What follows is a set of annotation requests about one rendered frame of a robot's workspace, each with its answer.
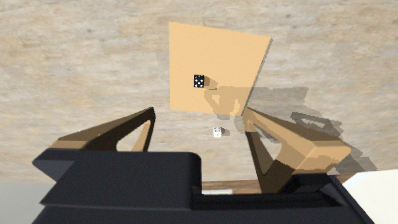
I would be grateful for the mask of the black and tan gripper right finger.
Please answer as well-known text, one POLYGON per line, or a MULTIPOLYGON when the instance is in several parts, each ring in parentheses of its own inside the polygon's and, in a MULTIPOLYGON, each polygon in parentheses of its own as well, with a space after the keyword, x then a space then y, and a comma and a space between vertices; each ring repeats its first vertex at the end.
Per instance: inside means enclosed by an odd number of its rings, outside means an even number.
POLYGON ((277 193, 297 174, 327 174, 351 152, 351 147, 339 137, 249 107, 244 108, 242 119, 261 193, 277 193), (281 142, 282 149, 275 160, 254 123, 281 142))

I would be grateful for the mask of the tan flat mat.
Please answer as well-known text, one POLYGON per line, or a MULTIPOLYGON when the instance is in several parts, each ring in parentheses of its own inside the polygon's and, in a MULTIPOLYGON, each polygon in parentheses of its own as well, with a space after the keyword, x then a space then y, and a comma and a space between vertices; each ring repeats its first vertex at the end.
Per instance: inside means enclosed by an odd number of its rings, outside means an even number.
POLYGON ((270 39, 169 22, 170 110, 241 116, 270 39))

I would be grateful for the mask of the black die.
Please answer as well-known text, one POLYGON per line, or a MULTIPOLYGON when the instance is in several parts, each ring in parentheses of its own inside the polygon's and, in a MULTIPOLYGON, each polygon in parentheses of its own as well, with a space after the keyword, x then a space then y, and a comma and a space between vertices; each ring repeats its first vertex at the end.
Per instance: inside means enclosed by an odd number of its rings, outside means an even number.
POLYGON ((204 75, 194 75, 194 88, 204 88, 204 75))

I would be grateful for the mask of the white die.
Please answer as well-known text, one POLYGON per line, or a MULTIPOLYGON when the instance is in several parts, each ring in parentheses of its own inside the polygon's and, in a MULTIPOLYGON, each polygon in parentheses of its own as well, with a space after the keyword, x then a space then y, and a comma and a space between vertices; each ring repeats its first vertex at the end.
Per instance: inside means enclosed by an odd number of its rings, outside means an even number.
POLYGON ((221 127, 214 127, 213 128, 213 134, 214 137, 221 137, 221 127))

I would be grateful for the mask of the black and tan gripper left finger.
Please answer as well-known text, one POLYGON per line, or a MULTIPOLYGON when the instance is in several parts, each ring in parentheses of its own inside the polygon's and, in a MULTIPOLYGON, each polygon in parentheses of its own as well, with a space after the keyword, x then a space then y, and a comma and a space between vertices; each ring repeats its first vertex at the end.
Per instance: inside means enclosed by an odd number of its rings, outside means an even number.
POLYGON ((48 148, 118 151, 117 143, 144 124, 131 151, 148 151, 156 115, 153 107, 58 138, 48 148))

